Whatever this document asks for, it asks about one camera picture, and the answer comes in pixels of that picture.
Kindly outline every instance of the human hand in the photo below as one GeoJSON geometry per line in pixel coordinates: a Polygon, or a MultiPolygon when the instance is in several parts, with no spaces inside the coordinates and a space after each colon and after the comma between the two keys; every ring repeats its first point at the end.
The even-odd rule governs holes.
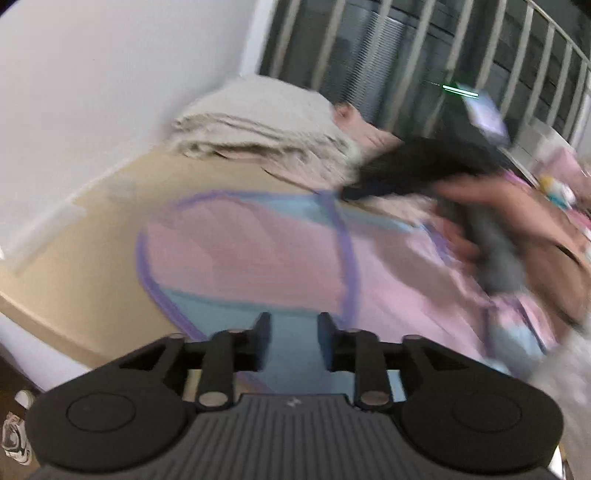
{"type": "MultiPolygon", "coordinates": [[[[503,177],[458,177],[438,183],[436,192],[458,203],[486,205],[499,215],[519,249],[530,290],[545,306],[558,338],[568,331],[566,317],[582,322],[591,290],[585,254],[589,242],[562,210],[541,193],[503,177]],[[575,261],[557,245],[566,247],[575,261]]],[[[464,271],[473,273],[478,246],[464,238],[459,225],[443,218],[437,223],[464,271]]]]}

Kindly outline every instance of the black cloth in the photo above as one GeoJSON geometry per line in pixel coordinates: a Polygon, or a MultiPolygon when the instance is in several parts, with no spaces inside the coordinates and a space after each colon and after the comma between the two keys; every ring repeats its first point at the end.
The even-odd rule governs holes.
{"type": "Polygon", "coordinates": [[[429,193],[430,185],[460,174],[483,175],[501,171],[485,146],[462,140],[415,138],[359,168],[358,179],[344,187],[343,200],[368,196],[429,193]]]}

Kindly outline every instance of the light blue fabric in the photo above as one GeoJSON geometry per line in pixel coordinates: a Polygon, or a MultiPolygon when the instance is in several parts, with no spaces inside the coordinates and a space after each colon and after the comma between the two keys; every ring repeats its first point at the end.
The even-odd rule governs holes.
{"type": "MultiPolygon", "coordinates": [[[[283,198],[248,198],[249,202],[262,203],[276,212],[302,220],[308,220],[321,225],[333,226],[332,220],[323,209],[319,208],[318,200],[313,195],[286,196],[283,198]]],[[[415,231],[418,227],[407,225],[384,215],[355,210],[337,205],[339,214],[347,222],[353,221],[364,225],[378,226],[388,230],[400,230],[403,232],[415,231]]]]}
{"type": "Polygon", "coordinates": [[[514,377],[526,380],[545,357],[526,325],[512,328],[491,325],[489,334],[495,359],[506,366],[514,377]]]}
{"type": "Polygon", "coordinates": [[[250,328],[261,312],[270,312],[272,332],[267,362],[253,376],[273,392],[353,393],[351,373],[330,373],[324,368],[317,341],[316,312],[221,302],[174,290],[163,291],[187,318],[199,319],[199,329],[208,337],[220,330],[250,328]]]}

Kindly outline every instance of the white shoe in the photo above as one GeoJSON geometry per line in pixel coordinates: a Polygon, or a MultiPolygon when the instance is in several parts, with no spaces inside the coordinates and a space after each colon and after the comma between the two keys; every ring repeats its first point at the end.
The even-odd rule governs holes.
{"type": "Polygon", "coordinates": [[[21,465],[29,465],[33,460],[31,445],[25,432],[25,421],[9,412],[2,425],[2,448],[7,456],[21,465]]]}

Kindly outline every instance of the crib rail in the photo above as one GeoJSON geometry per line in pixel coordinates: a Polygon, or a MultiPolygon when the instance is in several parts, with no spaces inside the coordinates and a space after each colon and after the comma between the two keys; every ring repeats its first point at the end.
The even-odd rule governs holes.
{"type": "MultiPolygon", "coordinates": [[[[477,89],[485,87],[486,81],[488,80],[489,74],[491,72],[491,67],[495,58],[495,52],[498,47],[499,38],[501,35],[507,1],[508,0],[497,0],[498,3],[496,6],[495,19],[493,21],[491,33],[489,35],[488,46],[486,48],[484,57],[480,64],[480,70],[478,73],[478,77],[476,79],[476,83],[474,85],[474,87],[477,89]]],[[[586,116],[588,114],[588,112],[582,112],[581,110],[588,110],[589,108],[591,108],[591,105],[587,105],[587,108],[581,108],[582,103],[585,103],[582,101],[584,88],[588,83],[588,79],[591,79],[589,74],[589,70],[591,69],[591,62],[589,61],[589,58],[587,58],[585,53],[579,48],[579,46],[575,44],[574,41],[566,34],[566,32],[561,28],[561,26],[559,26],[558,23],[556,23],[555,20],[553,20],[552,17],[550,17],[548,13],[546,13],[542,8],[540,8],[534,1],[516,1],[524,1],[527,4],[527,9],[525,12],[525,20],[522,25],[521,36],[519,38],[517,55],[512,65],[511,72],[509,74],[509,80],[504,91],[501,105],[499,107],[501,114],[503,114],[503,116],[507,114],[509,107],[511,105],[511,101],[513,100],[515,88],[519,81],[519,74],[521,73],[522,65],[525,59],[525,53],[527,50],[528,42],[530,40],[533,15],[534,12],[538,12],[541,15],[541,17],[545,19],[545,21],[547,22],[547,33],[542,58],[540,61],[540,65],[538,67],[538,72],[535,78],[534,86],[530,94],[529,101],[527,103],[527,107],[521,118],[520,128],[526,126],[530,122],[531,118],[535,113],[535,109],[540,98],[540,93],[544,86],[544,80],[548,70],[548,64],[550,61],[554,39],[556,37],[556,34],[558,34],[565,39],[566,47],[564,50],[564,56],[562,59],[560,69],[560,76],[558,79],[556,91],[554,92],[554,97],[550,106],[550,111],[546,119],[543,119],[543,121],[547,125],[552,126],[554,124],[554,121],[556,120],[558,109],[561,105],[561,101],[564,95],[564,87],[567,82],[569,67],[571,65],[572,57],[574,54],[580,58],[581,66],[579,70],[579,76],[577,78],[574,96],[570,105],[569,114],[567,116],[566,123],[563,129],[563,137],[565,137],[566,140],[573,143],[577,136],[580,136],[579,130],[582,126],[584,126],[584,120],[586,119],[586,116]]],[[[275,46],[274,56],[272,57],[271,68],[269,70],[269,73],[272,77],[278,77],[281,74],[281,70],[285,60],[285,54],[290,43],[291,35],[293,33],[294,25],[296,23],[296,16],[298,14],[298,10],[300,9],[300,4],[301,0],[290,0],[285,17],[282,19],[278,41],[275,46]]],[[[399,84],[397,84],[397,88],[393,95],[393,98],[389,100],[389,105],[387,105],[386,107],[387,115],[385,126],[386,129],[390,131],[392,131],[396,127],[402,105],[407,96],[408,89],[411,86],[413,74],[417,67],[418,59],[421,54],[421,49],[423,48],[425,42],[425,36],[430,25],[431,16],[433,15],[435,4],[436,0],[426,0],[424,3],[417,31],[411,46],[410,55],[404,67],[404,72],[402,73],[399,84]]],[[[472,12],[473,4],[474,0],[465,0],[463,4],[462,12],[460,14],[460,18],[454,35],[453,44],[446,63],[446,75],[444,80],[445,82],[450,82],[453,79],[459,54],[465,39],[466,29],[470,21],[470,13],[472,12]]],[[[322,85],[324,75],[326,74],[330,55],[335,44],[335,39],[343,16],[345,5],[346,0],[336,0],[332,13],[330,15],[329,23],[324,34],[322,46],[320,47],[320,54],[318,56],[312,74],[311,87],[314,90],[319,90],[322,85]]],[[[392,0],[381,1],[379,9],[379,20],[375,24],[374,30],[372,31],[368,61],[366,62],[366,66],[364,68],[364,71],[362,72],[362,79],[366,78],[366,76],[369,73],[369,70],[371,69],[372,63],[374,62],[374,57],[378,48],[379,39],[382,36],[382,32],[384,30],[384,23],[386,17],[390,12],[391,6],[392,0]]],[[[428,117],[425,125],[423,126],[423,134],[425,136],[429,136],[432,133],[437,119],[439,118],[442,104],[443,95],[441,95],[439,101],[434,105],[431,115],[428,117]]]]}

